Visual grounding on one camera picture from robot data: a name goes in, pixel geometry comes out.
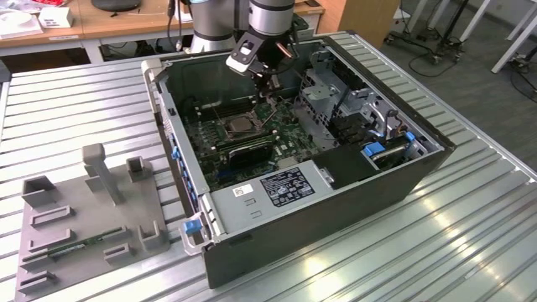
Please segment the green circuit board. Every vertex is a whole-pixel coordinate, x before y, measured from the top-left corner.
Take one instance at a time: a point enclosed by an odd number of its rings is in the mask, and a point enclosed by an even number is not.
[[[246,131],[240,133],[242,136],[235,137],[230,124],[238,119],[250,119],[258,126],[263,126],[258,127],[256,131]],[[186,128],[202,171],[214,191],[275,172],[282,168],[279,162],[283,159],[287,163],[300,163],[320,151],[286,102],[278,103],[276,106],[270,103],[258,104],[247,114],[196,121]],[[228,162],[230,152],[259,143],[272,144],[271,160],[232,170]]]

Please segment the metal slatted table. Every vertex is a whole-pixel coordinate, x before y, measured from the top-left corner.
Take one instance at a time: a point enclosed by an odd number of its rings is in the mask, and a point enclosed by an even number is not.
[[[459,145],[408,198],[288,257],[211,290],[183,251],[184,217],[158,136],[140,61],[16,74],[2,89],[0,301],[14,299],[23,178],[86,173],[79,148],[107,164],[151,159],[171,250],[40,301],[533,301],[535,172],[356,35],[334,39]]]

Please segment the blue tab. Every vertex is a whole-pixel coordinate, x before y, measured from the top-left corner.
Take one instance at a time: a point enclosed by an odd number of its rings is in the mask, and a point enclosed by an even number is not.
[[[200,219],[186,222],[186,232],[188,235],[202,231],[203,225]]]
[[[411,142],[416,139],[416,135],[412,132],[407,132],[405,137]]]
[[[375,154],[379,154],[380,152],[385,151],[384,146],[380,144],[380,142],[371,143],[364,147],[364,152],[369,157],[372,157]]]
[[[179,147],[175,146],[174,147],[174,151],[171,152],[171,158],[178,160],[180,158],[180,154],[179,154]]]

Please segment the wooden desk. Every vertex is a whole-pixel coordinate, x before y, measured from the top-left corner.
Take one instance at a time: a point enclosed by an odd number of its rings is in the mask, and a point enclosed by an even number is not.
[[[43,52],[83,47],[92,63],[104,62],[100,46],[167,37],[168,0],[143,0],[140,11],[112,13],[92,6],[91,0],[74,0],[70,7],[75,16],[72,28],[44,29],[46,33],[0,41],[0,57],[20,53]],[[298,3],[295,12],[318,29],[319,19],[324,13],[322,7],[314,8]],[[174,19],[171,32],[178,36],[179,23]],[[183,23],[183,34],[192,35],[192,22]],[[71,40],[55,40],[71,36]]]
[[[112,15],[92,6],[91,0],[79,0],[80,14],[83,18],[84,36],[87,39],[106,38],[110,36],[139,35],[167,31],[168,0],[143,0],[139,9]],[[183,23],[184,29],[192,28],[192,22]],[[178,35],[179,22],[172,20],[172,36]]]
[[[0,57],[82,47],[80,40],[84,39],[84,31],[79,0],[72,0],[67,6],[74,14],[74,26],[71,28],[43,28],[44,33],[39,35],[0,40]]]

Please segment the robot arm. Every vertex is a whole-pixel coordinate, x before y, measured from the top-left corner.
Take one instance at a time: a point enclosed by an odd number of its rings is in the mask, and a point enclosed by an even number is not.
[[[262,97],[274,88],[274,75],[299,58],[294,7],[295,0],[191,0],[192,52],[235,47],[226,63],[235,72],[251,75]],[[238,43],[235,30],[244,31]]]

